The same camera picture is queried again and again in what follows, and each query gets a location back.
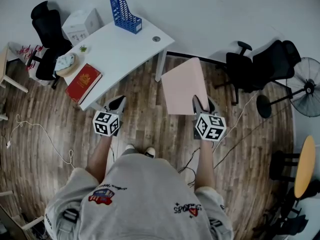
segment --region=wooden floor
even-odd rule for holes
[[[168,71],[185,59],[168,56]],[[153,146],[156,156],[168,160],[179,169],[199,147],[193,140],[191,116],[168,115],[161,83],[156,83],[157,58],[147,61],[121,80],[102,99],[126,95],[127,105],[123,126],[114,137],[112,148],[115,159],[126,144],[134,144],[140,151]],[[228,130],[234,126],[245,103],[254,93],[239,94],[239,105],[232,106],[231,86],[214,89],[214,85],[227,80],[221,69],[202,62],[208,94],[217,102]],[[93,109],[82,111],[65,94],[66,84],[61,79],[56,90],[41,86],[29,79],[20,62],[12,62],[8,75],[29,89],[24,93],[7,84],[0,88],[0,101],[6,99],[8,121],[0,122],[6,128],[6,140],[16,123],[21,120],[42,124],[48,131],[57,150],[69,160],[68,151],[74,150],[73,164],[85,167],[100,137],[94,133]],[[284,96],[281,86],[269,83],[262,91],[270,100]],[[217,164],[228,152],[226,159],[215,169],[216,190],[224,197],[226,213],[230,216],[235,239],[251,239],[252,228],[262,221],[264,210],[273,204],[272,191],[285,189],[269,179],[271,154],[276,150],[290,152],[293,149],[293,122],[289,101],[272,106],[272,117],[262,119],[256,109],[256,97],[247,105],[237,128],[221,143],[214,153]],[[190,166],[197,167],[197,151]],[[12,135],[11,147],[6,148],[1,138],[0,191],[12,190],[14,198],[0,197],[2,204],[13,216],[25,213],[32,220],[44,214],[48,201],[67,181],[72,167],[62,162],[39,126],[24,125]],[[113,162],[110,152],[109,163]],[[187,183],[194,180],[192,171],[182,173]]]

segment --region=white sneaker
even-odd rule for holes
[[[136,149],[135,146],[132,145],[132,144],[128,144],[128,145],[126,145],[126,147],[125,147],[125,150],[135,150],[135,149]]]
[[[144,152],[144,155],[149,158],[155,158],[156,156],[156,150],[153,147],[148,147],[146,151]]]

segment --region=cardboard box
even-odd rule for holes
[[[96,9],[81,9],[70,14],[62,30],[73,46],[100,29]]]

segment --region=pink paper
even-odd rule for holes
[[[200,60],[191,58],[161,77],[169,115],[194,115],[192,99],[196,95],[202,107],[209,108]]]

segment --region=red book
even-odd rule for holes
[[[85,64],[69,86],[65,93],[78,104],[81,104],[88,93],[102,77],[101,73],[93,66]]]

